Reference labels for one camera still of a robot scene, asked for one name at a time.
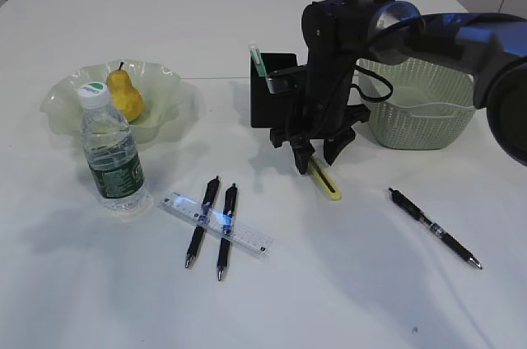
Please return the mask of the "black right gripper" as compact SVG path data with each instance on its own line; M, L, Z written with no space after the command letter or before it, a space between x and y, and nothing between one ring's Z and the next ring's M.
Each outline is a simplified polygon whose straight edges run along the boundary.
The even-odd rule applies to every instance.
M301 26L308 47L307 78L301 112L295 103L284 127L271 128L274 147L291 144L296 168L308 170L315 149L310 141L322 139L324 160L332 165L347 145L355 140L352 125L369 119L364 105L347 104L352 87L352 66L371 37L377 17L395 0L324 0L313 2L302 13Z

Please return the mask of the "black blue right robot arm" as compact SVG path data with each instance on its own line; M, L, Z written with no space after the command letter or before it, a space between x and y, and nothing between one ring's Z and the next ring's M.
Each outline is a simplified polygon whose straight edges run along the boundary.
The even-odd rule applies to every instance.
M492 135L514 160L526 161L526 21L500 13L423 15L409 2L325 0L302 13L308 48L305 66L273 72L292 100L270 130L275 147L288 143L305 173L312 141L324 143L333 162L354 139L353 124L367 110L349 105L357 62L386 65L409 58L464 72L473 78L473 106L485 109Z

